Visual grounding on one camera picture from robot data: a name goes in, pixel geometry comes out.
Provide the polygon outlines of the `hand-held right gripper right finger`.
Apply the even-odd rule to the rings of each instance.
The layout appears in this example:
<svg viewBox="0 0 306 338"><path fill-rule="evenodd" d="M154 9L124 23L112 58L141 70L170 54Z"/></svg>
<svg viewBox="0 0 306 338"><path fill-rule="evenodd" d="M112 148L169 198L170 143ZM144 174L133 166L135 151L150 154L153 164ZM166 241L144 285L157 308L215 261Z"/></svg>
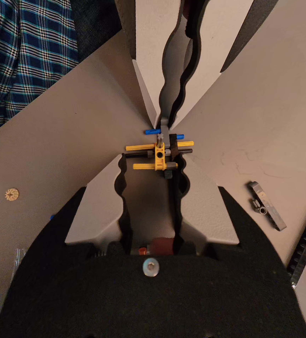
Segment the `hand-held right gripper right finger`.
<svg viewBox="0 0 306 338"><path fill-rule="evenodd" d="M239 244L216 182L189 154L179 154L176 163L169 184L176 238L194 244Z"/></svg>

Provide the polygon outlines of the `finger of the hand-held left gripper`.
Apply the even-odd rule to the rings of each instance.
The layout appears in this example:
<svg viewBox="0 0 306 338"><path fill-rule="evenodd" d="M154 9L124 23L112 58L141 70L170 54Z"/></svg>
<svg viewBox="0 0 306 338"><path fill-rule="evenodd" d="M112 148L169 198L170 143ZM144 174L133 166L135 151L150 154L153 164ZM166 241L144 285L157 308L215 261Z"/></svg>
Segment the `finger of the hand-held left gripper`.
<svg viewBox="0 0 306 338"><path fill-rule="evenodd" d="M135 1L134 69L153 128L167 119L180 89L189 38L188 1Z"/></svg>
<svg viewBox="0 0 306 338"><path fill-rule="evenodd" d="M191 60L180 78L180 103L175 101L169 128L173 129L191 111L221 74L221 69L252 5L252 0L206 1L193 51L198 52L192 69Z"/></svg>

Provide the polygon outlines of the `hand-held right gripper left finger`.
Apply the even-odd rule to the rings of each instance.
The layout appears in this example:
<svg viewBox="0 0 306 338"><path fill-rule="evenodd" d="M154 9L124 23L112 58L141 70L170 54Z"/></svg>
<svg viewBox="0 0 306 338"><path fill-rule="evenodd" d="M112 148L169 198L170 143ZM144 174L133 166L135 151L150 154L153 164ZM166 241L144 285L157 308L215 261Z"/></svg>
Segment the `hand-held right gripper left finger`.
<svg viewBox="0 0 306 338"><path fill-rule="evenodd" d="M87 184L66 244L132 243L130 215L123 196L126 170L125 154L119 154Z"/></svg>

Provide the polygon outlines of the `yellow and black lego assembly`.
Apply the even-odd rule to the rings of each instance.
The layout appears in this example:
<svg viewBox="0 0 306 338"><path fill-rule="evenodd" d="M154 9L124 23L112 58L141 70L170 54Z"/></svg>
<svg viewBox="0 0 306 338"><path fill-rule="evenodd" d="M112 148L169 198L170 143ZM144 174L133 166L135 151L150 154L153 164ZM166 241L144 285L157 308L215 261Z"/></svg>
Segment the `yellow and black lego assembly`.
<svg viewBox="0 0 306 338"><path fill-rule="evenodd" d="M126 157L145 157L152 159L154 162L133 164L133 169L161 171L165 179L172 179L173 171L178 169L177 156L192 153L191 147L194 146L194 142L185 141L183 134L170 133L167 118L161 119L158 129L145 130L145 134L156 136L155 143L126 146Z"/></svg>

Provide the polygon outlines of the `small grey lego connector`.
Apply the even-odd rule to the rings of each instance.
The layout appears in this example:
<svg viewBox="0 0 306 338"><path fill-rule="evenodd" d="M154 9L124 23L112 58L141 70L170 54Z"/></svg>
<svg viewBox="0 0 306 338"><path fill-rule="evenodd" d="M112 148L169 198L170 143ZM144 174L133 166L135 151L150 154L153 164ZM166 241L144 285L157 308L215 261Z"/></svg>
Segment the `small grey lego connector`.
<svg viewBox="0 0 306 338"><path fill-rule="evenodd" d="M251 200L251 205L253 210L256 213L262 214L262 215L266 215L268 210L266 209L266 207L264 207L263 204L261 204L257 199L252 199Z"/></svg>

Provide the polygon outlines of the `brown lego piece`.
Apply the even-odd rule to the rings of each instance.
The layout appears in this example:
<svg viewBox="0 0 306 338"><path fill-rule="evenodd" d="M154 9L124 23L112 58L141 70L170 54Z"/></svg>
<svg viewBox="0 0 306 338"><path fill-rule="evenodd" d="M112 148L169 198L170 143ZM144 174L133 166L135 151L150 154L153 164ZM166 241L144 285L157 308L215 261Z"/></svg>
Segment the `brown lego piece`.
<svg viewBox="0 0 306 338"><path fill-rule="evenodd" d="M154 238L149 244L151 256L172 256L174 238L158 237Z"/></svg>

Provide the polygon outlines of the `grey lego beam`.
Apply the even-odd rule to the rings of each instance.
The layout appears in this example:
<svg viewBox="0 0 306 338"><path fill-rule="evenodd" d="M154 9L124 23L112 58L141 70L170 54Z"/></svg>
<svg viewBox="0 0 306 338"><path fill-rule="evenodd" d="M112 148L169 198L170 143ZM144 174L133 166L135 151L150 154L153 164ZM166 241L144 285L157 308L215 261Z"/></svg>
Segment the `grey lego beam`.
<svg viewBox="0 0 306 338"><path fill-rule="evenodd" d="M250 204L251 204L252 199L257 199L268 210L267 214L264 216L268 218L268 221L270 222L270 224L277 231L283 231L284 229L286 229L287 226L284 220L278 213L277 209L274 207L269 196L265 193L261 185L256 181L250 181L246 184L246 187L251 194Z"/></svg>

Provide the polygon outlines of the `black lego gear rack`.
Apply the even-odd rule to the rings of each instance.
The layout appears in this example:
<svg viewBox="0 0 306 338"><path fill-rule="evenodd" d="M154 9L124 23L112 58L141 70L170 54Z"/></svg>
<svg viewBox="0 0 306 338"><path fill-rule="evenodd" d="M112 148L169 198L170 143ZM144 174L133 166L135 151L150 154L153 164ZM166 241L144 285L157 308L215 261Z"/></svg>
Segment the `black lego gear rack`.
<svg viewBox="0 0 306 338"><path fill-rule="evenodd" d="M296 288L305 267L306 267L306 226L287 265L287 272L288 275L290 276L290 284L293 289Z"/></svg>

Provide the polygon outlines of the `clear plastic bag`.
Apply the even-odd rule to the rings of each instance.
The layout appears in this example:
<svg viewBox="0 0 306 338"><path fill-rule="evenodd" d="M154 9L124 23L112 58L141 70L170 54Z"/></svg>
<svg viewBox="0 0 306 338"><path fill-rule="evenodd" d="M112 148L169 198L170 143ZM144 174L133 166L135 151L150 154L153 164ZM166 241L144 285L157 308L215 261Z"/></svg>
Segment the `clear plastic bag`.
<svg viewBox="0 0 306 338"><path fill-rule="evenodd" d="M16 249L13 275L15 275L19 265L21 264L21 261L23 260L24 256L26 255L26 253L27 253L27 249L25 249L25 248L17 248Z"/></svg>

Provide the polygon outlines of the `blue plaid cloth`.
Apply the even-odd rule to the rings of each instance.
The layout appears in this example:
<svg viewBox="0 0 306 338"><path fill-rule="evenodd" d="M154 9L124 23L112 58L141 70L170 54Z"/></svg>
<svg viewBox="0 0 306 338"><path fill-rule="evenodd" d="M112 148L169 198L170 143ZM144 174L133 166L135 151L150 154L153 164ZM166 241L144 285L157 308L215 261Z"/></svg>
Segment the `blue plaid cloth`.
<svg viewBox="0 0 306 338"><path fill-rule="evenodd" d="M0 0L0 127L76 65L70 1Z"/></svg>

